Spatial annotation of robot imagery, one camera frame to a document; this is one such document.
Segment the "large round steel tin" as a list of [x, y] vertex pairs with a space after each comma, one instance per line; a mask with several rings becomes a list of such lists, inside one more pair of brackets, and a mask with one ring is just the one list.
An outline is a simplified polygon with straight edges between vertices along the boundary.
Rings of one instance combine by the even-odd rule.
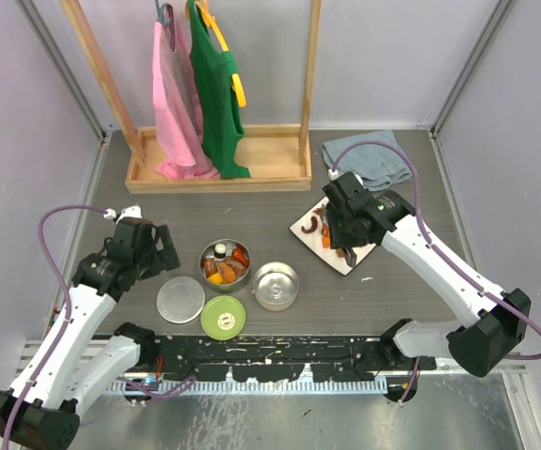
[[[248, 272], [243, 277], [239, 277], [238, 280], [233, 284], [215, 285], [213, 283], [210, 283], [207, 280], [207, 278], [205, 277], [205, 272], [203, 270], [203, 260], [207, 259], [207, 258], [214, 257], [214, 246], [217, 243], [224, 243], [227, 246], [228, 252], [227, 252], [227, 256], [226, 256], [225, 260], [227, 258], [229, 258], [229, 257], [232, 257], [232, 251], [233, 251], [234, 248], [237, 248], [237, 247], [241, 247], [245, 251], [246, 255], [249, 258], [250, 265], [248, 267]], [[248, 252], [248, 249], [246, 248], [245, 245], [243, 245], [242, 243], [240, 243], [240, 242], [238, 242], [236, 240], [233, 240], [233, 239], [220, 239], [220, 240], [217, 240], [215, 242], [212, 242], [211, 244], [209, 244], [203, 250], [203, 253], [202, 253], [202, 255], [200, 257], [200, 260], [199, 260], [199, 267], [200, 267], [200, 271], [202, 273], [203, 280], [204, 280], [205, 284], [208, 285], [211, 289], [213, 289], [213, 290], [215, 290], [216, 292], [219, 292], [219, 293], [235, 293], [235, 292], [243, 289], [248, 284], [248, 278], [249, 278], [249, 276], [251, 274], [251, 266], [252, 266], [251, 257], [250, 257], [250, 254]]]

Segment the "yellow food piece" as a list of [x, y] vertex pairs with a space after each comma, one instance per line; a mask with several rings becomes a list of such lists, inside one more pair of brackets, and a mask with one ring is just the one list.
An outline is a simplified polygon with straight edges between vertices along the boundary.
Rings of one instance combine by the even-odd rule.
[[223, 283], [223, 277], [220, 273], [215, 273], [208, 277], [207, 280], [215, 285], [221, 285]]

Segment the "small steel bowl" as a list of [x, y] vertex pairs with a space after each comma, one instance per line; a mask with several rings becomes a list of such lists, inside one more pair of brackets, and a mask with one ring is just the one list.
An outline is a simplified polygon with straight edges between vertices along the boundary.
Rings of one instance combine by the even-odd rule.
[[299, 278], [285, 262], [267, 262], [253, 277], [253, 294], [258, 304], [270, 311], [282, 311], [295, 301]]

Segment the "brown sausage piece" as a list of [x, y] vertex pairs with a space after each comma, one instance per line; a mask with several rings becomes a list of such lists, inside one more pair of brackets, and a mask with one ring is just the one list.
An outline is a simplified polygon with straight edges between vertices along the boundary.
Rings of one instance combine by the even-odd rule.
[[210, 278], [214, 274], [218, 273], [218, 263], [214, 257], [207, 258], [203, 260], [203, 270], [205, 272], [205, 277]]

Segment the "brown meat chunk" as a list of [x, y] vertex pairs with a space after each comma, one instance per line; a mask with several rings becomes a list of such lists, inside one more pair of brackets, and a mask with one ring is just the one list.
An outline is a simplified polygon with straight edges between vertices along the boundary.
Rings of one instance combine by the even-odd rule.
[[243, 277], [248, 272], [248, 267], [234, 257], [227, 258], [225, 260], [225, 263], [227, 263], [232, 268], [232, 270], [239, 278]]

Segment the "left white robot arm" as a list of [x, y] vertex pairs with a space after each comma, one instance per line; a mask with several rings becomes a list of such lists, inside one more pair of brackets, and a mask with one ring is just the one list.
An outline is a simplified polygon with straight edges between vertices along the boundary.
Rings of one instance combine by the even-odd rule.
[[103, 320], [138, 281], [178, 268], [170, 231], [140, 217], [116, 221], [102, 250], [83, 258], [68, 286], [68, 301], [50, 333], [7, 390], [0, 390], [2, 446], [66, 449], [82, 415], [130, 368], [158, 360], [153, 331], [120, 325], [107, 347], [83, 368], [77, 364]]

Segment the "round steel lid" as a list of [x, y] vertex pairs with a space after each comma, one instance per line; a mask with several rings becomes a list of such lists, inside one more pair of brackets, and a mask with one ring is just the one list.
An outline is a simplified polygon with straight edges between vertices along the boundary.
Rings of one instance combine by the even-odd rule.
[[206, 296], [203, 286], [194, 278], [173, 277], [158, 291], [158, 314], [168, 323], [186, 324], [203, 311]]

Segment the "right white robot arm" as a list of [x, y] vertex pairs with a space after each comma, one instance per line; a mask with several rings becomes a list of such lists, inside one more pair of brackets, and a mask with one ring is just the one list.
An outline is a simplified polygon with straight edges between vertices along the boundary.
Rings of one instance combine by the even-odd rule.
[[505, 292], [478, 274], [428, 230], [414, 207], [387, 190], [375, 197], [346, 172], [323, 187], [334, 248], [384, 248], [411, 267], [453, 311], [452, 322], [402, 320], [385, 334], [385, 364], [407, 366], [414, 357], [454, 359], [484, 377], [524, 339], [532, 302], [520, 289]]

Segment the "red food piece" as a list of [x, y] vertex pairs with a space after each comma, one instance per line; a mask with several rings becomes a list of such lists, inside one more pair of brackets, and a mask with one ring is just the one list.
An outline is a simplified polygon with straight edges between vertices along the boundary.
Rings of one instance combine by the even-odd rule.
[[249, 267], [249, 258], [241, 247], [234, 248], [232, 251], [232, 256], [245, 267]]

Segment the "orange food piece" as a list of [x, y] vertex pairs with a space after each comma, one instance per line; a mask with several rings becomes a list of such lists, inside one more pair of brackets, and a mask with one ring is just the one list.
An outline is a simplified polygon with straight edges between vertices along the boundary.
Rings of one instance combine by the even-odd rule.
[[238, 280], [238, 275], [234, 269], [226, 262], [219, 263], [220, 274], [222, 277], [222, 284], [233, 284]]

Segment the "green round lid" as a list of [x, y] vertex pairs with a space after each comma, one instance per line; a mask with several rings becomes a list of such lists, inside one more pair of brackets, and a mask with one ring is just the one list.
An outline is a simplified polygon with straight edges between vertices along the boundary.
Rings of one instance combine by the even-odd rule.
[[200, 321], [203, 331], [212, 339], [229, 340], [238, 336], [246, 323], [243, 304], [229, 295], [220, 295], [203, 307]]

